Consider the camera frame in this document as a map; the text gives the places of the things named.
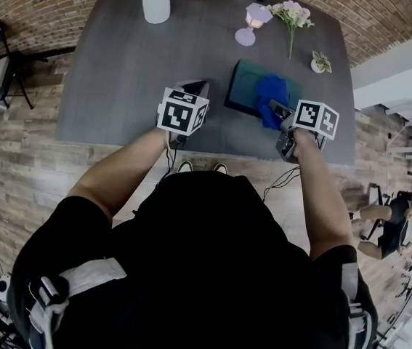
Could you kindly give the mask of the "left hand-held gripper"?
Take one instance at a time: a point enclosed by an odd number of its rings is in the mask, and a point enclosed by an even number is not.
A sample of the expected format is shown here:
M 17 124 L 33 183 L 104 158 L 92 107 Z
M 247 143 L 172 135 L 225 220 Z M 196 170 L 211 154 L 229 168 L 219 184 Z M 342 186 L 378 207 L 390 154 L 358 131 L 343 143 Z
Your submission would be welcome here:
M 200 79 L 178 81 L 166 87 L 158 105 L 156 126 L 166 132 L 166 145 L 176 148 L 197 132 L 209 111 L 209 82 Z

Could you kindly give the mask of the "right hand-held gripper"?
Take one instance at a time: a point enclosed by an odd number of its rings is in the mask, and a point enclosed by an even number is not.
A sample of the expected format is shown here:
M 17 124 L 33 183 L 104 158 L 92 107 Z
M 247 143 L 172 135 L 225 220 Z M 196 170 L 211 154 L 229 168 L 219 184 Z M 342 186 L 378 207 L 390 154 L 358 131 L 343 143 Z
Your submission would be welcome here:
M 335 138 L 339 113 L 325 103 L 299 100 L 296 109 L 292 110 L 277 100 L 271 99 L 269 107 L 282 121 L 276 149 L 284 161 L 295 161 L 295 129 L 305 129 L 313 133 L 320 151 L 324 149 L 328 140 Z

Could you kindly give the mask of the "blue cloth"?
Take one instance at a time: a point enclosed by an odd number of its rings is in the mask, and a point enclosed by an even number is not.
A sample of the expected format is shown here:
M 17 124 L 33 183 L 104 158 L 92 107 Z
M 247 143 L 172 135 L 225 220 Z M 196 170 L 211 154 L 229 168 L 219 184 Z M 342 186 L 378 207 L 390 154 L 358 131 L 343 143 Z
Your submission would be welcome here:
M 271 109 L 270 101 L 275 100 L 285 107 L 288 106 L 286 80 L 275 74 L 269 74 L 257 83 L 257 94 L 259 96 L 258 111 L 262 117 L 263 127 L 280 131 L 282 121 Z

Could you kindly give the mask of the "teal rectangular box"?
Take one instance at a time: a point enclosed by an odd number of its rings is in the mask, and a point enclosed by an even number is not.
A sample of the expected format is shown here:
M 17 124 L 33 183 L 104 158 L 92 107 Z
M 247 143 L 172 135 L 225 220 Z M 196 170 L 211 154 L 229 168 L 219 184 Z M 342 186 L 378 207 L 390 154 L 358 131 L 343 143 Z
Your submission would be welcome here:
M 224 106 L 260 119 L 257 83 L 269 74 L 274 73 L 271 73 L 263 66 L 246 60 L 239 60 L 233 69 Z M 302 87 L 290 78 L 279 77 L 286 80 L 288 106 L 295 109 L 299 99 L 302 99 Z

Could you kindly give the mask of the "person's left forearm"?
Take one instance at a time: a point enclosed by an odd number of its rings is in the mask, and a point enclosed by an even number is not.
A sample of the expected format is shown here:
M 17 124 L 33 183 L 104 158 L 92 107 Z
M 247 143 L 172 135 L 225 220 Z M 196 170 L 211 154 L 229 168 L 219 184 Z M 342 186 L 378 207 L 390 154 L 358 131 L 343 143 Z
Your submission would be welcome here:
M 90 200 L 112 222 L 176 137 L 175 133 L 152 129 L 97 162 L 82 175 L 68 196 Z

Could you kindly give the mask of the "person's right forearm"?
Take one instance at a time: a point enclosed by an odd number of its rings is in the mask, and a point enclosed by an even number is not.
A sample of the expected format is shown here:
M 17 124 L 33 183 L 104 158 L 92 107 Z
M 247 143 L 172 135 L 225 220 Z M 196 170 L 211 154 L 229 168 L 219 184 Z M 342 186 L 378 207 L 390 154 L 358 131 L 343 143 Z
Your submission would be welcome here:
M 354 237 L 347 207 L 314 134 L 295 129 L 294 140 L 310 257 L 315 260 L 337 246 L 352 246 Z

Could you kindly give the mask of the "small potted plant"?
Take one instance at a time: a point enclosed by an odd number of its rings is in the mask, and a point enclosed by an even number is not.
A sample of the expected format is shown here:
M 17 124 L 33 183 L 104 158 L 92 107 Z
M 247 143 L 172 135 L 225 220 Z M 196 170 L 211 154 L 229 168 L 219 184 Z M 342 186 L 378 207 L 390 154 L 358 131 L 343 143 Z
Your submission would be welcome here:
M 332 73 L 331 63 L 322 52 L 312 52 L 310 67 L 315 73 Z

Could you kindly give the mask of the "purple lantern lamp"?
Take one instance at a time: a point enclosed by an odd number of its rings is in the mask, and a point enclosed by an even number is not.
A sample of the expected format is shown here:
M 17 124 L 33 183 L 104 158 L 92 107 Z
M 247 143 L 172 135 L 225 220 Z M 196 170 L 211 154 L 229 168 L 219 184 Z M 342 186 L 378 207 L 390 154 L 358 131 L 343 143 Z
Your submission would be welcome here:
M 256 36 L 254 31 L 261 28 L 272 19 L 269 8 L 253 3 L 246 8 L 246 28 L 241 28 L 235 32 L 235 40 L 242 46 L 250 47 L 254 44 Z

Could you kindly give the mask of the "person's black shirt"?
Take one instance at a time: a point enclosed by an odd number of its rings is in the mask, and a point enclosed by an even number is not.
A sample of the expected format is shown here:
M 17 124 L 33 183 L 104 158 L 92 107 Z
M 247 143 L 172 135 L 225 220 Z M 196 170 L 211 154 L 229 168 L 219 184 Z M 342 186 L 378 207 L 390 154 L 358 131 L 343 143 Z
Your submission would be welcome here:
M 377 325 L 357 260 L 315 260 L 292 244 L 243 176 L 185 172 L 161 181 L 112 226 L 90 200 L 64 198 L 12 270 L 7 302 L 25 340 L 49 279 L 68 306 L 54 349 L 348 349 L 350 321 Z

